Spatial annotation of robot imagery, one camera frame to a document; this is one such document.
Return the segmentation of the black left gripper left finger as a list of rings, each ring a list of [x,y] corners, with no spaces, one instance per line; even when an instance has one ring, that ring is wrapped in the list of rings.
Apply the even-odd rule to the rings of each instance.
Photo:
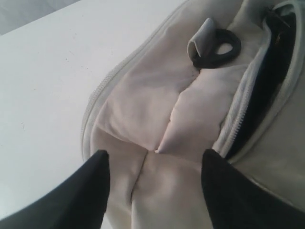
[[[2,229],[99,229],[110,192],[109,155],[99,150],[47,195],[2,219]]]

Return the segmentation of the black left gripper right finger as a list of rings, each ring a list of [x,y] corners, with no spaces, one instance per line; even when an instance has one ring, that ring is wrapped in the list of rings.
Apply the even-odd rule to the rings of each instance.
[[[202,157],[204,199],[215,229],[303,229],[305,214],[267,193],[217,152]]]

